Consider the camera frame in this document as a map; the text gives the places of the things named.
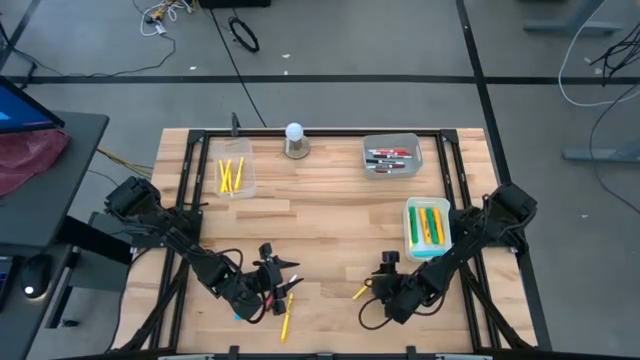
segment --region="black desk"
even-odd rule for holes
[[[2,200],[0,243],[23,241],[46,246],[53,258],[53,275],[47,292],[27,299],[14,279],[9,297],[0,312],[0,359],[24,359],[35,338],[47,307],[60,281],[72,246],[53,243],[102,138],[105,115],[56,113],[66,123],[71,142],[55,165],[36,175]],[[35,246],[0,245],[0,253],[29,257],[41,251]]]

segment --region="plastic bin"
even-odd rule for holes
[[[256,195],[255,169],[253,167],[253,151],[249,139],[233,140],[212,140],[209,144],[210,156],[213,159],[215,168],[215,193],[224,199],[246,199]],[[221,192],[222,174],[218,160],[222,160],[223,168],[226,170],[227,161],[231,160],[231,183],[235,186],[240,159],[244,157],[242,166],[242,179],[238,190],[233,192]]]
[[[426,244],[424,241],[418,240],[417,244],[410,247],[411,241],[411,224],[409,223],[409,208],[438,208],[442,218],[442,232],[444,233],[444,244]],[[426,198],[412,197],[407,200],[404,207],[404,243],[407,259],[410,261],[423,262],[435,256],[441,256],[447,250],[451,249],[451,229],[449,227],[449,209],[451,204],[447,199],[442,198]],[[418,227],[418,232],[422,234],[422,228]]]
[[[413,158],[403,159],[402,161],[405,163],[405,167],[402,169],[393,169],[390,174],[381,174],[367,169],[367,165],[372,165],[367,164],[367,158],[370,158],[367,150],[381,148],[404,148],[412,153]],[[362,162],[364,164],[365,175],[372,180],[412,177],[422,167],[420,138],[412,133],[365,136],[362,141]]]

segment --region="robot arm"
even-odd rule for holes
[[[467,262],[490,244],[514,247],[521,253],[528,250],[522,230],[533,219],[537,202],[514,184],[500,186],[483,200],[483,209],[472,207],[451,214],[454,246],[443,256],[420,265],[411,275],[397,274],[395,266],[389,266],[398,261],[397,252],[383,253],[383,264],[371,277],[371,289],[384,304],[387,318],[404,324],[419,306],[433,306],[444,297],[457,270],[461,270],[465,281],[477,283]],[[488,297],[481,299],[486,301],[490,303]]]
[[[209,292],[216,298],[227,300],[236,314],[251,323],[259,322],[267,307],[273,309],[274,315],[286,312],[282,299],[288,290],[303,280],[278,286],[283,282],[280,270],[299,264],[272,256],[269,243],[260,246],[260,261],[254,262],[258,269],[249,273],[241,270],[240,250],[216,253],[202,248],[187,235],[192,227],[191,219],[179,209],[164,209],[160,205],[160,192],[146,179],[130,177],[107,196],[105,205],[108,214],[124,224],[144,229],[147,236],[156,237],[187,260],[198,281]],[[232,251],[241,255],[240,264],[225,255]],[[251,320],[260,309],[263,309],[261,315]]]

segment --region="gray floor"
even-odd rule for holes
[[[138,0],[140,6],[151,0]],[[525,18],[565,16],[577,1],[555,4],[512,0],[467,0],[485,75],[557,76],[569,40],[531,36]],[[6,0],[2,21],[13,31],[27,7]],[[472,75],[455,3],[448,0],[274,0],[267,9],[240,9],[263,50],[249,54],[232,45],[243,74]],[[227,10],[217,17],[226,19]],[[634,1],[610,1],[597,16],[629,31],[640,15]],[[179,13],[167,25],[177,53],[165,66],[139,75],[233,75],[208,15]],[[620,39],[580,39],[568,76],[595,76],[584,58],[596,58]],[[18,47],[63,73],[114,72],[157,63],[170,43],[139,34],[130,0],[42,1]],[[12,56],[3,75],[24,74]],[[638,67],[626,75],[638,75]],[[42,70],[37,75],[54,75]],[[270,126],[299,121],[307,126],[484,127],[475,85],[443,84],[249,84]],[[615,98],[623,86],[570,86],[583,102]],[[637,214],[601,190],[593,168],[561,159],[566,145],[585,145],[602,108],[577,108],[556,86],[489,87],[512,178],[540,203],[529,227],[533,263],[555,350],[640,356],[636,327],[640,271]],[[32,85],[28,93],[51,109],[105,113],[111,123],[102,146],[134,162],[152,164],[165,127],[227,126],[232,111],[243,126],[259,121],[238,84]],[[616,107],[596,144],[615,145],[640,133],[637,102]],[[116,180],[128,174],[96,158],[93,169]],[[640,204],[638,167],[602,166],[605,181]],[[72,208],[86,220],[102,209],[112,184],[87,175]],[[103,351],[115,326],[117,296],[79,292],[68,317],[78,329],[41,331],[32,359]]]

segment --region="wooden table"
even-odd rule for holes
[[[153,184],[162,192],[166,207],[175,205],[187,133],[187,129],[166,129],[160,143]],[[458,129],[458,135],[470,194],[474,205],[481,206],[481,196],[497,186],[484,132]],[[258,247],[267,241],[272,243],[274,254],[301,264],[283,274],[285,279],[294,273],[305,278],[294,288],[288,340],[280,343],[283,317],[268,314],[258,325],[235,320],[231,307],[211,296],[192,273],[180,353],[226,353],[230,345],[239,345],[242,353],[401,353],[408,345],[415,345],[418,352],[471,351],[458,275],[437,315],[413,316],[405,325],[391,322],[378,331],[367,331],[358,324],[357,315],[371,295],[351,300],[363,279],[377,269],[382,251],[399,250],[404,254],[402,209],[407,198],[445,197],[433,138],[421,142],[425,165],[415,177],[384,181],[364,177],[361,138],[311,138],[311,153],[298,161],[282,153],[282,138],[251,141],[258,182],[255,198],[217,198],[213,191],[215,164],[209,156],[202,194],[202,202],[209,205],[202,207],[201,243],[213,250],[241,249],[246,271],[254,268],[251,262],[258,259]],[[447,151],[449,167],[455,169],[450,149]],[[458,207],[462,207],[455,181],[454,192]],[[496,306],[524,340],[535,344],[515,256],[507,249],[491,248],[484,250],[484,258]],[[153,250],[131,269],[116,347],[133,335],[155,304],[163,260],[164,250]],[[417,266],[401,255],[399,271],[411,272]],[[488,346],[483,312],[475,303],[483,345]],[[165,319],[164,343],[170,316]],[[367,308],[367,324],[383,319],[381,304],[376,302]]]

